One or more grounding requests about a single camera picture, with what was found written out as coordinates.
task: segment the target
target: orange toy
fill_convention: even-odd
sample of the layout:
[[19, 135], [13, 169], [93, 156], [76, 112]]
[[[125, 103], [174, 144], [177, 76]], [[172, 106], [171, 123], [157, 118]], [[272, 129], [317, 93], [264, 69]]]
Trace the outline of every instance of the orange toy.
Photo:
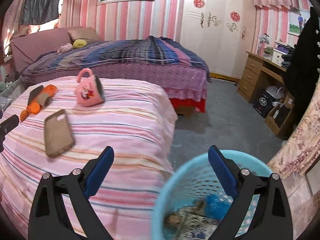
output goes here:
[[26, 110], [23, 110], [20, 114], [20, 121], [23, 122], [29, 116], [29, 114], [38, 114], [41, 111], [42, 106], [38, 103], [38, 98], [41, 94], [46, 93], [50, 98], [57, 93], [58, 89], [54, 85], [46, 86], [27, 106]]

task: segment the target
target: gray floor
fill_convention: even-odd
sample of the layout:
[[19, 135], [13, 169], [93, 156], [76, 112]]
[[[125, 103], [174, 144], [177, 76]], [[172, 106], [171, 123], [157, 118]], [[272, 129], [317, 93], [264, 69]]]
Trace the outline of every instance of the gray floor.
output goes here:
[[177, 169], [194, 156], [219, 149], [238, 150], [267, 163], [280, 149], [260, 114], [238, 93], [234, 83], [214, 79], [208, 84], [206, 113], [179, 116], [169, 160]]

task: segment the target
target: mug handle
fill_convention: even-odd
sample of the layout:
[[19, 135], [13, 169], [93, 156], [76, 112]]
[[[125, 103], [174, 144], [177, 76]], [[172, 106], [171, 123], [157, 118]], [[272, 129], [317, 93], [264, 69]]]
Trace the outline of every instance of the mug handle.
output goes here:
[[78, 77], [77, 77], [77, 83], [80, 83], [81, 82], [81, 78], [82, 76], [84, 75], [84, 73], [88, 72], [89, 73], [89, 76], [93, 76], [93, 72], [90, 68], [84, 68], [83, 70], [80, 71], [80, 73], [78, 74]]

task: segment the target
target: screw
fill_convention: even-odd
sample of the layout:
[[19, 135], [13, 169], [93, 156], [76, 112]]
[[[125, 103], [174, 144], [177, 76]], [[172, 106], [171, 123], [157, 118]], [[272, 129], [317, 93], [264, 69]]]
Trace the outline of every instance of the screw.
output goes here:
[[274, 179], [279, 179], [279, 178], [280, 178], [279, 175], [276, 174], [276, 173], [273, 173], [273, 174], [272, 174], [272, 177], [273, 177]]
[[75, 169], [72, 171], [73, 175], [79, 175], [81, 173], [81, 169]]
[[50, 173], [46, 172], [45, 174], [42, 175], [42, 178], [48, 179], [50, 177]]
[[250, 171], [247, 170], [247, 169], [242, 169], [241, 170], [241, 174], [244, 175], [244, 176], [248, 176], [250, 174]]

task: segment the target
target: pink striped bedspread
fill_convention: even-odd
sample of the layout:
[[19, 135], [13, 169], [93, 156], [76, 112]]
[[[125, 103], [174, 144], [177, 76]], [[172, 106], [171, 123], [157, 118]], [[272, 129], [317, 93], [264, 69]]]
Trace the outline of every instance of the pink striped bedspread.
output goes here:
[[[155, 200], [172, 173], [167, 160], [177, 115], [164, 90], [154, 84], [124, 79], [101, 79], [106, 101], [82, 107], [73, 91], [76, 77], [42, 83], [58, 93], [50, 106], [29, 116], [6, 136], [0, 154], [2, 206], [27, 237], [28, 218], [41, 175], [66, 175], [113, 147], [115, 161], [98, 193], [90, 198], [97, 216], [114, 239], [151, 239], [151, 212]], [[20, 115], [32, 89], [25, 91], [4, 113], [4, 119]], [[44, 119], [66, 109], [76, 145], [56, 159], [44, 149]], [[65, 205], [75, 231], [84, 235], [71, 206]]]

